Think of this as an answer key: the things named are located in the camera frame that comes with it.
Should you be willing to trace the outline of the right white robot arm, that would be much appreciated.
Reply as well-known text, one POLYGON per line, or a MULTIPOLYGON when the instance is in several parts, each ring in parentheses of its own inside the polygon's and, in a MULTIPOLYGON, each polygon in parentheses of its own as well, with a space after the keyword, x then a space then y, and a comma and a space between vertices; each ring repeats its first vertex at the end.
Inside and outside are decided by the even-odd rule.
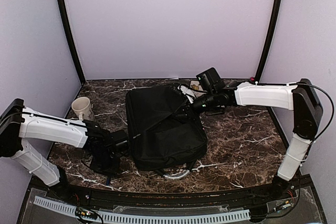
POLYGON ((293 111, 293 135, 285 157, 277 171, 277 180, 268 188, 273 200, 280 199, 288 191, 297 169, 306 161, 313 143, 324 133, 319 130, 323 107, 316 91, 319 87, 309 79, 285 84, 258 83, 254 80, 225 84, 215 68, 196 76, 201 90, 188 88, 186 95, 192 108, 202 113, 221 106, 267 106, 293 111))

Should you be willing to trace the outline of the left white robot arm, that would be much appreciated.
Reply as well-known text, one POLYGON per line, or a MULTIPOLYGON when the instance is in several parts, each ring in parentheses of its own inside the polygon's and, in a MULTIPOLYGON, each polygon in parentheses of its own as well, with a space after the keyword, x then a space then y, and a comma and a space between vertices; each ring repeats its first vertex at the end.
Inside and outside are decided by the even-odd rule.
POLYGON ((37 176, 63 201, 74 197, 64 170, 47 161, 29 139, 63 143, 89 152, 89 166, 96 173, 112 176, 119 170, 120 157, 128 150, 123 130, 110 132, 94 121, 62 119, 46 115, 14 99, 1 115, 1 157, 9 157, 37 176))

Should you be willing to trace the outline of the black student bag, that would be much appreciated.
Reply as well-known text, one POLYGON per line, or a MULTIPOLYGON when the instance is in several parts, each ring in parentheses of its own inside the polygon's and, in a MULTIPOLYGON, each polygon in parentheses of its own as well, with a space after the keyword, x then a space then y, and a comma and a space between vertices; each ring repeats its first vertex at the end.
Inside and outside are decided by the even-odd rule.
POLYGON ((208 138, 200 117, 179 85, 134 89, 125 96, 129 147, 139 170, 160 176, 185 169, 191 172, 207 152, 208 138))

